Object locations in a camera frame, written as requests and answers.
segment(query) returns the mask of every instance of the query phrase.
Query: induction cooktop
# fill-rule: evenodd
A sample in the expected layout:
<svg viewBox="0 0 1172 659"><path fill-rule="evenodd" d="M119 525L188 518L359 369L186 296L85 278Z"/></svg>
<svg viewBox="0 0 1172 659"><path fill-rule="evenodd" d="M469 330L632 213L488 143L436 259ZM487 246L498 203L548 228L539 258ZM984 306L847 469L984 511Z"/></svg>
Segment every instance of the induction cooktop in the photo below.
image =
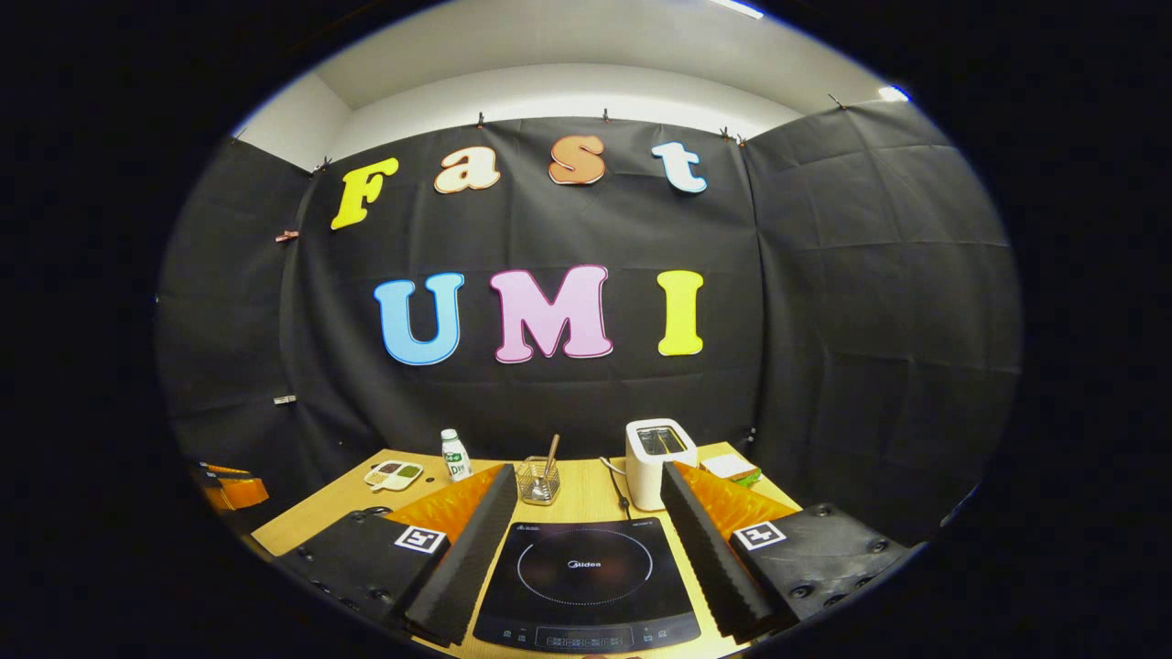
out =
<svg viewBox="0 0 1172 659"><path fill-rule="evenodd" d="M675 645L700 625L657 518L517 523L472 636L581 655Z"/></svg>

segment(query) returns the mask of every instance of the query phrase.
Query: plastic bottle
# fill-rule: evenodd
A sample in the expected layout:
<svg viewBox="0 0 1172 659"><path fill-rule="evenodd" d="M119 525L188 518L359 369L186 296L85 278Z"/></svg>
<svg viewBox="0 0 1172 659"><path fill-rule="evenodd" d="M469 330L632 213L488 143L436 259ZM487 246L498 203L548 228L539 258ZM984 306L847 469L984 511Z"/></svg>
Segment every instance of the plastic bottle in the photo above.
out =
<svg viewBox="0 0 1172 659"><path fill-rule="evenodd" d="M459 441L459 436L456 430L448 428L440 433L440 437L443 440L442 448L444 463L448 466L448 473L451 475L452 481L463 481L464 478L472 475L472 461L468 457L468 449L464 448L464 443Z"/></svg>

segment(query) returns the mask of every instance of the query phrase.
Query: table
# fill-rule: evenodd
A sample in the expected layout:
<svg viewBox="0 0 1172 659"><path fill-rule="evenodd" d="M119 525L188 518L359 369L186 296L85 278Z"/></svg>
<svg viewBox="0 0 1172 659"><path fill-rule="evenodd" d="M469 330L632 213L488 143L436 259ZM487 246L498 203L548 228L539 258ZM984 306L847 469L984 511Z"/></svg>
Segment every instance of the table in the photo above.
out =
<svg viewBox="0 0 1172 659"><path fill-rule="evenodd" d="M697 451L700 460L707 460L725 453L737 453L727 442L697 447ZM373 492L370 491L370 487L362 482L362 477L373 466L386 460L416 462L423 466L423 474L403 491L379 490L377 492ZM626 471L625 457L609 458L609 461L619 469ZM502 462L504 461L473 458L472 470L476 473L500 464ZM520 461L513 462L513 467L519 469ZM518 498L510 524L517 522L613 522L626 519L622 509L619 508L614 485L611 483L611 477L607 474L609 470L600 460L559 460L558 470L561 476L563 491L558 495L553 505L531 505L522 503ZM429 483L427 482L428 477L434 477L435 481ZM619 489L622 490L622 494L627 498L631 498L626 478L615 474L615 481L619 483ZM420 455L383 449L372 455L366 462L350 469L333 483L318 490L301 503L286 510L279 517L257 529L252 534L252 537L272 555L280 556L309 539L352 510L360 510L372 505L386 505L397 510L449 484L451 484L451 480L440 455ZM752 490L784 503L795 510L802 510L802 507L764 475L754 484ZM675 556L675 562L680 568L680 576L683 579L684 587L688 590L688 597L691 599L701 631L700 637L694 640L662 648L642 650L638 652L639 657L642 659L677 657L716 658L725 657L737 650L749 647L749 644L737 645L731 637L722 637L716 631L716 621L708 610L704 595L700 589L700 583L696 580L696 573L691 569L691 563L688 561L683 544L680 542L680 535L675 531L675 526L672 525L672 519L667 511L645 512L632 505L631 514L633 517L659 517L662 522L663 531L667 535L672 553ZM476 609L472 612L469 631L464 637L463 645L441 647L420 638L415 640L452 657L468 659L497 657L557 657L559 659L572 659L573 654L517 650L484 643L472 636L471 626L475 625L476 618L479 614L481 602L484 598L484 592L488 589L489 579L492 576L499 555L500 546L498 545L492 565L489 568L484 584L481 586L481 595L477 598ZM627 657L627 654L615 654L614 657Z"/></svg>

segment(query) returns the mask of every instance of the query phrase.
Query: utensil holder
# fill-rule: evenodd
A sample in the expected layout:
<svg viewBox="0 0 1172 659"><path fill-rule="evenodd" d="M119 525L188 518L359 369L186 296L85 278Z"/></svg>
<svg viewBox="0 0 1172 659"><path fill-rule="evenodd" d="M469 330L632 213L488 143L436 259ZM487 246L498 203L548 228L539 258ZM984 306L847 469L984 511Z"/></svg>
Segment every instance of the utensil holder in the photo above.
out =
<svg viewBox="0 0 1172 659"><path fill-rule="evenodd" d="M561 478L558 475L558 462L553 469L545 473L544 455L531 455L525 458L517 471L517 489L520 500L533 505L552 505L561 491Z"/></svg>

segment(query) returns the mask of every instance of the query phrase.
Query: white toaster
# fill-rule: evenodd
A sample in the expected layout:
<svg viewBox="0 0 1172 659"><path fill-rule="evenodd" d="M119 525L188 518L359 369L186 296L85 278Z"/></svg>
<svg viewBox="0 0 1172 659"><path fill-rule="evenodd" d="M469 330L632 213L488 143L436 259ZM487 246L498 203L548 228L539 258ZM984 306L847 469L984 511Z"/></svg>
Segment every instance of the white toaster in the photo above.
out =
<svg viewBox="0 0 1172 659"><path fill-rule="evenodd" d="M663 510L660 482L665 462L696 467L696 444L670 419L648 419L627 423L627 489L640 510Z"/></svg>

